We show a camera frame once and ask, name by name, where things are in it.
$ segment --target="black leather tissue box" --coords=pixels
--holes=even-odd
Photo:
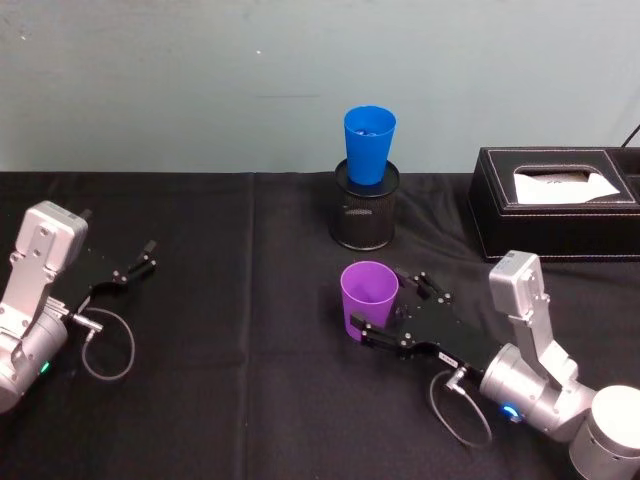
[[[639,191],[640,148],[482,148],[469,206],[488,260],[640,260]]]

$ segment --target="blue led light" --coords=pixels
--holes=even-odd
[[[520,418],[520,414],[518,413],[518,411],[511,405],[503,405],[502,411],[507,413],[512,418]]]

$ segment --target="white tissue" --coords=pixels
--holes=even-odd
[[[585,181],[582,172],[548,175],[513,175],[518,203],[533,205],[585,203],[594,198],[619,193],[599,173],[590,173]]]

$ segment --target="plastic cup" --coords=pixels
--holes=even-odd
[[[380,183],[387,166],[396,117],[375,105],[356,107],[344,116],[347,175],[359,185]]]
[[[378,262],[358,262],[349,265],[340,276],[342,308],[347,333],[360,341],[361,332],[351,325],[351,314],[363,314],[367,322],[384,327],[398,294],[398,277]]]

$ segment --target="black mesh pencil holder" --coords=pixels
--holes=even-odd
[[[347,161],[336,167],[337,198],[331,235],[352,250],[376,250],[391,241],[394,233],[398,169],[387,162],[384,177],[376,185],[353,183],[347,176]]]

